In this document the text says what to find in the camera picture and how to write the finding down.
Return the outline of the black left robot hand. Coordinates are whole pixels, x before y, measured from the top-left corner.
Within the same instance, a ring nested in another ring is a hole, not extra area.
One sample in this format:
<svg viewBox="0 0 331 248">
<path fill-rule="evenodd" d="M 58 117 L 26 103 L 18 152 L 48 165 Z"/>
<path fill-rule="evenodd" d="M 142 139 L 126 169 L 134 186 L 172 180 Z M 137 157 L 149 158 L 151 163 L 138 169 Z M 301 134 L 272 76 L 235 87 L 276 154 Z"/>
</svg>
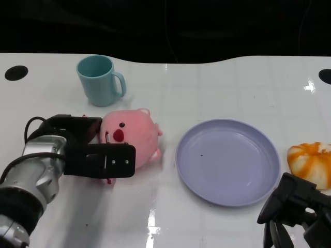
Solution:
<svg viewBox="0 0 331 248">
<path fill-rule="evenodd" d="M 136 161 L 134 146 L 91 143 L 101 134 L 101 123 L 100 117 L 55 115 L 43 122 L 29 138 L 57 135 L 67 140 L 64 148 L 65 175 L 97 179 L 132 177 Z"/>
</svg>

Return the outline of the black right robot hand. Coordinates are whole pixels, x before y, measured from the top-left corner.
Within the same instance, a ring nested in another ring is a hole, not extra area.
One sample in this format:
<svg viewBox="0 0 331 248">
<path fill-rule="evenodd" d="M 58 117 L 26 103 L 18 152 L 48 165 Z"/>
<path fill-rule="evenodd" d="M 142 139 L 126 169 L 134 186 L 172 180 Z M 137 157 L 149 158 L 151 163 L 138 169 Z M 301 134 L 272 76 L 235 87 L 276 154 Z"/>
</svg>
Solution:
<svg viewBox="0 0 331 248">
<path fill-rule="evenodd" d="M 284 225 L 304 228 L 309 247 L 330 247 L 330 196 L 317 185 L 284 173 L 264 204 L 257 223 L 264 224 L 264 247 L 293 247 Z"/>
</svg>

